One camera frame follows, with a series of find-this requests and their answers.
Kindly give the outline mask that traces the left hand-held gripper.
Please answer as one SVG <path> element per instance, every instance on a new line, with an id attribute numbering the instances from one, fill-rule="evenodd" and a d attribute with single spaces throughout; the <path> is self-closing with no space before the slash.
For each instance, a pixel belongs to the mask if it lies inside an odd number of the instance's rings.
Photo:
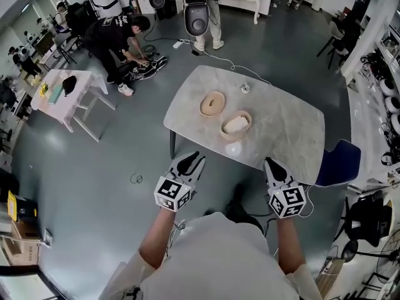
<path id="1" fill-rule="evenodd" d="M 155 202 L 159 207 L 173 212 L 180 210 L 192 198 L 206 164 L 206 157 L 199 151 L 183 154 L 174 159 L 165 175 L 154 189 Z"/>

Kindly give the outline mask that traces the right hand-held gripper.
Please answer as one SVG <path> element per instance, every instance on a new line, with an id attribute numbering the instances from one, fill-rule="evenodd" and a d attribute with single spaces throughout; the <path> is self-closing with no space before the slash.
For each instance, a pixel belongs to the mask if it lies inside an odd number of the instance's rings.
<path id="1" fill-rule="evenodd" d="M 271 157 L 264 160 L 268 204 L 279 219 L 297 216 L 306 205 L 304 188 L 293 178 L 291 171 Z"/>

